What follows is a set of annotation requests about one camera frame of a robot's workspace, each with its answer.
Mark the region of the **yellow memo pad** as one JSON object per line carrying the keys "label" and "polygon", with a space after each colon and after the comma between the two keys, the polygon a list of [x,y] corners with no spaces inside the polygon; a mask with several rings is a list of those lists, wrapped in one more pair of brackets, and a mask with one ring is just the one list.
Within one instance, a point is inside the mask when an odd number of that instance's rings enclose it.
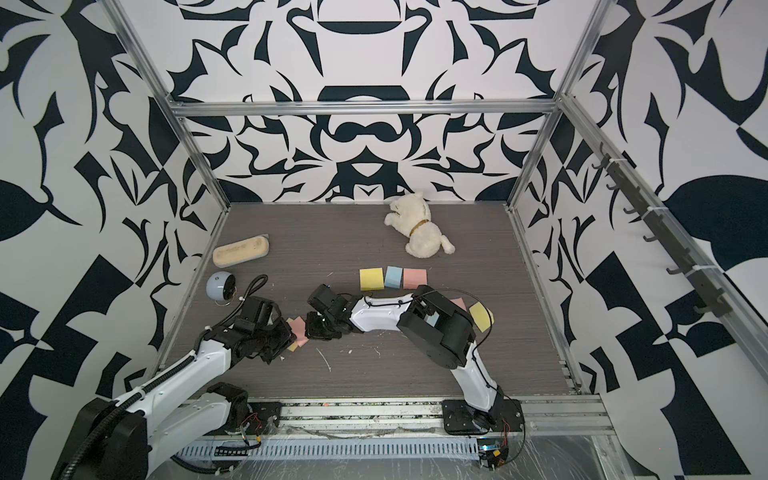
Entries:
{"label": "yellow memo pad", "polygon": [[360,290],[379,291],[385,288],[384,272],[381,267],[359,270]]}

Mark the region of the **blue memo pad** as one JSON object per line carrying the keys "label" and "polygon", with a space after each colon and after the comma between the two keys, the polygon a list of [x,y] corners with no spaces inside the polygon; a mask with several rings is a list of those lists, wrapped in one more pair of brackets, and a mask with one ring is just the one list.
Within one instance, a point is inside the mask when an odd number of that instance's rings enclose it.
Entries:
{"label": "blue memo pad", "polygon": [[384,286],[386,288],[400,289],[403,280],[403,268],[397,266],[388,266],[384,275]]}

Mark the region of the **pink memo pad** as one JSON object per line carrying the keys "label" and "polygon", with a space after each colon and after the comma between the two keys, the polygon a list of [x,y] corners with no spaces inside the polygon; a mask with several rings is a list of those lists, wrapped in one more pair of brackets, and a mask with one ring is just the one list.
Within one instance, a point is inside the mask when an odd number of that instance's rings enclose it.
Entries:
{"label": "pink memo pad", "polygon": [[405,290],[415,290],[427,284],[428,274],[426,269],[405,268],[403,270],[402,287]]}

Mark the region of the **torn yellow memo page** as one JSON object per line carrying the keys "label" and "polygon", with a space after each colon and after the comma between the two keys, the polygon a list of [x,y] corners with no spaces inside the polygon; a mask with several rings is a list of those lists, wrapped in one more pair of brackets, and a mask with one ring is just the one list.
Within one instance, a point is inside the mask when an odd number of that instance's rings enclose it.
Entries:
{"label": "torn yellow memo page", "polygon": [[484,306],[481,302],[474,303],[469,308],[469,313],[478,328],[480,332],[486,332],[489,328],[493,326],[494,323],[494,315],[493,313]]}

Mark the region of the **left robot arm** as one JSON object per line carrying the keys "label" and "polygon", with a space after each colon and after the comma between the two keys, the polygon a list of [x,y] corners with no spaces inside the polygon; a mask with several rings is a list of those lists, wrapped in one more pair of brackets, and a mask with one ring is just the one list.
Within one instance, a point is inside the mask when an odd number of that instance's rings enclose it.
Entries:
{"label": "left robot arm", "polygon": [[279,307],[244,300],[195,347],[151,380],[77,414],[55,479],[145,479],[199,437],[223,429],[248,439],[248,393],[220,376],[244,359],[271,363],[296,340]]}

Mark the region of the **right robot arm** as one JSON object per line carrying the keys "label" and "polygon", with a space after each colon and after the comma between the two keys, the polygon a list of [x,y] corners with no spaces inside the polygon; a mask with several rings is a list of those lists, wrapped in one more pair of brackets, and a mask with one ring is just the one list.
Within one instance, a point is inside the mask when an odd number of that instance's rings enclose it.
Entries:
{"label": "right robot arm", "polygon": [[373,298],[318,286],[308,298],[306,337],[330,341],[351,333],[399,331],[436,365],[451,371],[470,411],[491,421],[504,396],[479,355],[468,312],[428,285],[397,298]]}

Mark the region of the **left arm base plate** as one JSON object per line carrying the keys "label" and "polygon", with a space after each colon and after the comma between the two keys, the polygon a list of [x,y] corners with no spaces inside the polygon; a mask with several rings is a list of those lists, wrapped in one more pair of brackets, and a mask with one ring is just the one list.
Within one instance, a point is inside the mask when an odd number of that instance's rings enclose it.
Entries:
{"label": "left arm base plate", "polygon": [[246,406],[231,414],[224,426],[208,432],[207,435],[237,436],[245,433],[250,437],[271,434],[280,425],[282,407],[283,403],[279,401],[249,401]]}

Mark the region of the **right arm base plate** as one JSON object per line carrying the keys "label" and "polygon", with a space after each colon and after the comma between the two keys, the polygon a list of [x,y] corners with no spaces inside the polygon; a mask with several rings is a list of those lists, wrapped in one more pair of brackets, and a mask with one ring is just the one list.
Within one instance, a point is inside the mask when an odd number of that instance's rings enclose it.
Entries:
{"label": "right arm base plate", "polygon": [[441,402],[443,429],[449,435],[485,435],[522,432],[525,424],[518,400],[497,400],[490,412],[470,407],[463,400]]}

